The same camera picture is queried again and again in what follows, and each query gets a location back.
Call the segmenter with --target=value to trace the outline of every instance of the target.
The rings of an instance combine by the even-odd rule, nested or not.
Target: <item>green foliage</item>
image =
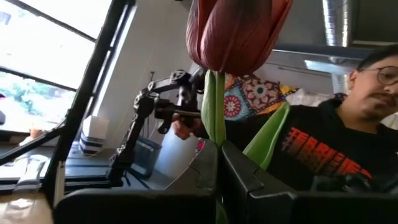
[[[58,88],[54,86],[30,82],[30,80],[11,79],[10,77],[15,78],[8,73],[0,72],[0,82],[3,80],[4,83],[7,83],[0,85],[0,93],[7,98],[12,97],[14,101],[20,103],[26,112],[31,115],[42,115],[42,113],[35,109],[35,103],[30,99],[30,96],[40,95],[49,100],[58,91]]]

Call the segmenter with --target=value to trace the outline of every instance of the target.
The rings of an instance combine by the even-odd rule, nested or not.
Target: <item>green leaf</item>
[[[201,120],[209,138],[216,142],[215,113],[216,113],[216,77],[213,71],[208,70],[205,77],[205,92],[201,104]]]
[[[228,224],[226,212],[219,202],[216,202],[216,224]]]
[[[284,103],[264,124],[252,141],[246,146],[243,153],[258,164],[261,169],[267,170],[271,161],[277,137],[282,129],[290,105]]]

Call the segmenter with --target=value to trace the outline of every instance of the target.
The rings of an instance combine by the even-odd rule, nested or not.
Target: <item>metal duct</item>
[[[326,44],[347,47],[351,39],[351,0],[322,0]],[[330,57],[334,64],[344,59]],[[332,73],[333,91],[348,93],[348,74]]]

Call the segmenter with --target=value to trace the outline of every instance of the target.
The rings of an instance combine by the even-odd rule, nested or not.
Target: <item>wooden desk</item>
[[[15,195],[0,197],[0,224],[53,224],[52,210],[43,194],[24,195],[24,198],[33,200],[33,205],[17,209],[10,204],[18,199]]]

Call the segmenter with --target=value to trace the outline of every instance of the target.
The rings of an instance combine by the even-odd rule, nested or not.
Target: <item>black bracket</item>
[[[134,100],[136,113],[131,120],[129,130],[121,146],[110,159],[111,168],[106,173],[108,180],[119,183],[124,173],[131,167],[134,161],[134,146],[145,120],[153,111],[155,118],[162,120],[158,127],[158,132],[161,134],[169,131],[175,113],[184,119],[186,125],[192,125],[193,118],[200,117],[197,109],[197,93],[203,91],[204,74],[205,70],[202,68],[193,75],[183,70],[176,70],[169,78],[150,82],[147,88],[139,92]],[[178,89],[178,105],[159,97],[165,91],[176,89]]]

